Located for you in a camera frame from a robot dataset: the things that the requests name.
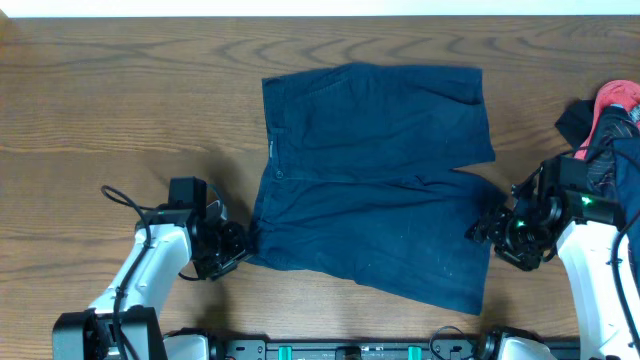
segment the shorts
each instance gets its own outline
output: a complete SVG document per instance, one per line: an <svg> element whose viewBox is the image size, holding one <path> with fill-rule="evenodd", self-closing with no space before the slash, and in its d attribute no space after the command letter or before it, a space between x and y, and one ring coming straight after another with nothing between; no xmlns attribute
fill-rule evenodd
<svg viewBox="0 0 640 360"><path fill-rule="evenodd" d="M495 160L478 69L350 64L263 80L269 161L250 262L479 314L505 200L455 168Z"/></svg>

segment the white backdrop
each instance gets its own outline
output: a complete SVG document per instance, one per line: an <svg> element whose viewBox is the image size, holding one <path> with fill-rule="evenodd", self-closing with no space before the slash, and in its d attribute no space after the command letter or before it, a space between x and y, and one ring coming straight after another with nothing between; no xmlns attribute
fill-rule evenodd
<svg viewBox="0 0 640 360"><path fill-rule="evenodd" d="M0 9L9 17L639 15L640 0L1 0Z"/></svg>

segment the red cloth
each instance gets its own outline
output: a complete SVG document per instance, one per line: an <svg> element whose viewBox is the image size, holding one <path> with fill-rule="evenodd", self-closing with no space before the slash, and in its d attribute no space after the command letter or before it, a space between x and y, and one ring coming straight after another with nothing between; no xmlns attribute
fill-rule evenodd
<svg viewBox="0 0 640 360"><path fill-rule="evenodd" d="M629 112L639 103L640 85L633 81L614 80L605 84L600 88L598 96L596 97L596 103L593 108L593 126L591 127L591 133L581 146L589 146L589 143L591 143L596 125L598 125L598 119L600 119L600 114L604 108L613 104L619 104ZM580 150L575 155L576 159L580 160L584 160L586 156L586 150Z"/></svg>

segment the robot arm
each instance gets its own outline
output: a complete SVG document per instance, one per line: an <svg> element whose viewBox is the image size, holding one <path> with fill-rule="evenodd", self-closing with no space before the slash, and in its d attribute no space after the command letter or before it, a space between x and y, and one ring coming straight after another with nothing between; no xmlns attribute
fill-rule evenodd
<svg viewBox="0 0 640 360"><path fill-rule="evenodd" d="M190 261L198 279L216 279L250 255L243 228L226 220L221 201L206 206L206 193L202 180L171 180L168 203L147 211L136 224L133 249L111 285L86 311L62 314L56 322L55 359L210 358L216 348L206 333L182 331L163 339L157 319L174 280ZM115 316L118 291L123 296Z"/></svg>
<svg viewBox="0 0 640 360"><path fill-rule="evenodd" d="M547 160L523 184L513 187L517 201L513 210L492 210L467 237L491 241L498 257L524 271L538 268L557 254L571 284L581 359L639 359L632 337L637 329L630 328L612 272L616 266L632 323L637 324L640 299L626 235L619 243L621 250L612 256L614 241L624 226L623 212L617 203L593 195L586 179L583 161L566 157ZM493 334L489 338L493 345L484 348L493 351L485 351L486 357L481 359L547 358L542 356L544 351L530 346L536 343L530 336Z"/></svg>

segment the wooden table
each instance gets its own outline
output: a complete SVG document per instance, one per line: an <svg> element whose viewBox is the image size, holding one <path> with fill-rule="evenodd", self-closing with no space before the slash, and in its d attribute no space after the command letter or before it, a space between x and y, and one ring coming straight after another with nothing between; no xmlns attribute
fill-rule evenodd
<svg viewBox="0 0 640 360"><path fill-rule="evenodd" d="M132 246L136 214L102 197L165 201L173 176L224 189L246 222L267 159L260 79L353 61L485 70L497 152L473 167L503 188L567 148L565 106L611 79L640 80L631 17L16 20L0 46L0 357L51 356ZM531 273L492 260L484 312L443 310L351 281L248 264L177 281L160 317L223 334L425 338L492 324L577 335L559 261Z"/></svg>

